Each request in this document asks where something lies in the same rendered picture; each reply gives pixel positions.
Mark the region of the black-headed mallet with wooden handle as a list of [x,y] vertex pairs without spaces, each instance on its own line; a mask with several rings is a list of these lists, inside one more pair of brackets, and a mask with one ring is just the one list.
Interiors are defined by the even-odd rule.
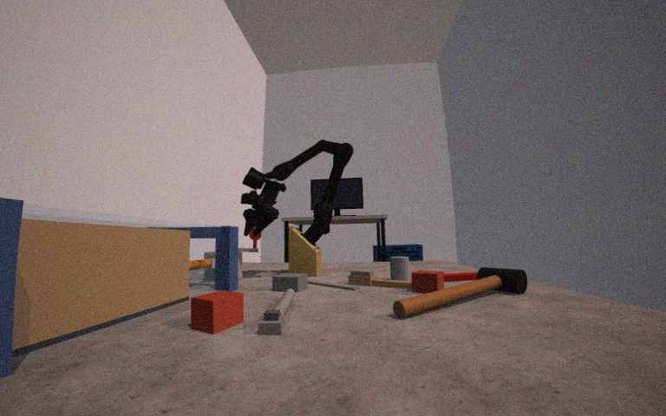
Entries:
[[516,294],[523,294],[527,289],[527,275],[523,270],[484,267],[479,269],[476,279],[470,283],[397,301],[393,305],[394,314],[398,319],[404,319],[486,293],[492,289]]

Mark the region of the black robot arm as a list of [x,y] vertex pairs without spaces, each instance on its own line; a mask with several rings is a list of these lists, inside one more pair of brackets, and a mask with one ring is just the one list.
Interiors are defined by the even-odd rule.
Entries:
[[[352,154],[354,153],[354,149],[351,144],[339,144],[326,140],[320,140],[314,146],[299,154],[294,159],[274,167],[272,172],[266,173],[265,175],[251,167],[250,171],[247,173],[247,175],[245,175],[245,178],[242,182],[243,185],[249,186],[254,190],[257,190],[257,188],[261,189],[263,183],[265,182],[262,192],[268,192],[277,199],[278,192],[284,192],[286,187],[284,183],[281,184],[276,180],[272,181],[269,179],[277,179],[280,181],[286,179],[291,173],[293,173],[296,168],[321,152],[334,154],[333,167],[323,195],[323,199],[320,204],[316,203],[315,210],[313,211],[313,225],[304,234],[300,233],[313,246],[316,246],[315,242],[323,234],[326,235],[330,232],[330,222],[333,213],[333,201],[336,196],[336,191],[343,174],[343,169],[348,164]],[[262,205],[264,199],[263,193],[260,195],[257,194],[257,192],[254,190],[250,191],[250,193],[243,193],[241,196],[240,204],[258,206]]]

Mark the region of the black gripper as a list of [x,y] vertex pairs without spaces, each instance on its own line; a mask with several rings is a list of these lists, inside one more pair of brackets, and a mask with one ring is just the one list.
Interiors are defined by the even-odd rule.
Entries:
[[245,210],[243,213],[246,221],[244,231],[245,236],[247,236],[254,228],[254,235],[257,236],[269,224],[275,221],[275,219],[278,219],[278,209],[273,207],[273,205],[277,203],[276,198],[268,192],[261,193],[264,195],[262,205],[253,205],[251,209]]

